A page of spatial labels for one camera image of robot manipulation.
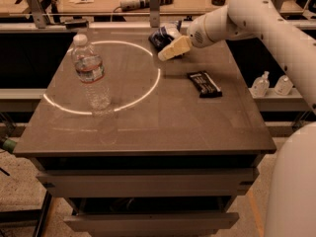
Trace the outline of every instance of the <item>clear plastic bottle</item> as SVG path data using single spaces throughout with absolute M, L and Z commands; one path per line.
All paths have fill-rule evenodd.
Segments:
M 103 115 L 111 103 L 111 97 L 103 79 L 105 68 L 102 57 L 94 52 L 85 35 L 76 35 L 73 42 L 75 47 L 71 53 L 72 62 L 85 88 L 87 100 L 94 115 Z
M 265 71 L 265 73 L 261 77 L 256 78 L 256 80 L 253 83 L 253 86 L 251 87 L 251 93 L 254 97 L 260 98 L 266 96 L 270 86 L 270 81 L 268 77 L 269 71 Z
M 282 75 L 278 78 L 275 86 L 275 92 L 279 95 L 286 96 L 292 89 L 293 84 L 287 77 L 287 75 Z

